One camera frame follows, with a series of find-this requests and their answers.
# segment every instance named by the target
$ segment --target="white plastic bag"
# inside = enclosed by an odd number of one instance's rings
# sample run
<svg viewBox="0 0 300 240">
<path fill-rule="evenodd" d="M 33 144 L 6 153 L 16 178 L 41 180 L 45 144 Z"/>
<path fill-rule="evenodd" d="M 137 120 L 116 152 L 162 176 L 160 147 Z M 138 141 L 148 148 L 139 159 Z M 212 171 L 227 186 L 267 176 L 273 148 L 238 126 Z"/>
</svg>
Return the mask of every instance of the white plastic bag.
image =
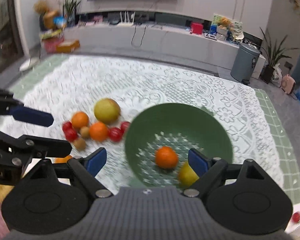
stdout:
<svg viewBox="0 0 300 240">
<path fill-rule="evenodd" d="M 279 65 L 280 63 L 274 66 L 274 71 L 271 77 L 271 83 L 276 85 L 277 87 L 281 86 L 281 80 L 282 80 L 281 68 L 279 68 Z"/>
</svg>

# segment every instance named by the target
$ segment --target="orange box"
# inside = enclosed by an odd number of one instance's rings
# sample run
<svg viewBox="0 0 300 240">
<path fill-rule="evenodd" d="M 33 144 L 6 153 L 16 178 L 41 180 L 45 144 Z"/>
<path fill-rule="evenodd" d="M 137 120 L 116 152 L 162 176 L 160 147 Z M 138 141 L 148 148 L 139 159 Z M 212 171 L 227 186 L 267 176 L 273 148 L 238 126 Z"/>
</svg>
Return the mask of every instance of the orange box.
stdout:
<svg viewBox="0 0 300 240">
<path fill-rule="evenodd" d="M 71 53 L 79 47 L 79 40 L 65 40 L 57 46 L 56 53 Z"/>
</svg>

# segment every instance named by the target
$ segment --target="orange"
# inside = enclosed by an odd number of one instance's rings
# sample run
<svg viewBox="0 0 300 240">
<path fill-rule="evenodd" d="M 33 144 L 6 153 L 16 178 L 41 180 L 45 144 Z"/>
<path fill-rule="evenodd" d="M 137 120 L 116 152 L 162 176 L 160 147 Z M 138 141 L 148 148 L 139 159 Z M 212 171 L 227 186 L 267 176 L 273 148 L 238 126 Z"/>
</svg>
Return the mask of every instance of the orange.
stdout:
<svg viewBox="0 0 300 240">
<path fill-rule="evenodd" d="M 54 163 L 66 163 L 71 158 L 72 158 L 71 155 L 68 155 L 67 157 L 64 158 L 55 158 Z"/>
<path fill-rule="evenodd" d="M 98 142 L 108 138 L 108 127 L 102 122 L 96 122 L 89 128 L 90 137 Z"/>
<path fill-rule="evenodd" d="M 173 169 L 178 165 L 179 157 L 176 152 L 168 146 L 162 146 L 155 152 L 155 163 L 163 169 Z"/>
<path fill-rule="evenodd" d="M 88 126 L 89 117 L 84 112 L 76 112 L 71 119 L 72 127 L 74 129 L 80 129 L 81 127 Z"/>
</svg>

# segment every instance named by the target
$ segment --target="trash can lid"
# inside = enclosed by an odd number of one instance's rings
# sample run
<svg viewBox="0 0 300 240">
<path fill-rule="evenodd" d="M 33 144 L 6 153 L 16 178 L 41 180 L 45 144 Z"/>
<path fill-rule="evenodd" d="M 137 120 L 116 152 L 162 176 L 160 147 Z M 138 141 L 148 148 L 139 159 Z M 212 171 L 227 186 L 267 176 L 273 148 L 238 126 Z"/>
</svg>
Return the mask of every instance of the trash can lid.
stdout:
<svg viewBox="0 0 300 240">
<path fill-rule="evenodd" d="M 241 43 L 240 44 L 240 49 L 243 49 L 244 51 L 252 54 L 252 55 L 255 55 L 257 57 L 259 57 L 260 55 L 260 51 L 255 49 L 254 47 L 251 47 L 250 45 L 246 44 L 246 43 Z"/>
</svg>

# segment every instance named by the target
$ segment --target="green checkered tablecloth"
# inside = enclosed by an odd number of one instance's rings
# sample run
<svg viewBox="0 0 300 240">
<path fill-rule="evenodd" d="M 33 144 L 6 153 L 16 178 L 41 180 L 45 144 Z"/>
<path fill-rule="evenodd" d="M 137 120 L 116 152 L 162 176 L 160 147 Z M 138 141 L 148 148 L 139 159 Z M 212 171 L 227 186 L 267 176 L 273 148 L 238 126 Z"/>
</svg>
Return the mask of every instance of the green checkered tablecloth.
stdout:
<svg viewBox="0 0 300 240">
<path fill-rule="evenodd" d="M 33 89 L 33 87 L 47 74 L 60 66 L 61 63 L 68 58 L 68 55 L 63 54 L 52 55 L 42 61 L 10 88 L 10 90 L 14 92 L 15 98 L 23 99 L 28 91 Z M 260 89 L 255 89 L 255 92 L 261 108 L 265 113 L 266 120 L 270 126 L 270 131 L 280 156 L 280 167 L 284 173 L 283 190 L 289 196 L 293 204 L 300 203 L 300 171 L 290 140 L 282 127 L 277 112 L 268 95 Z"/>
</svg>

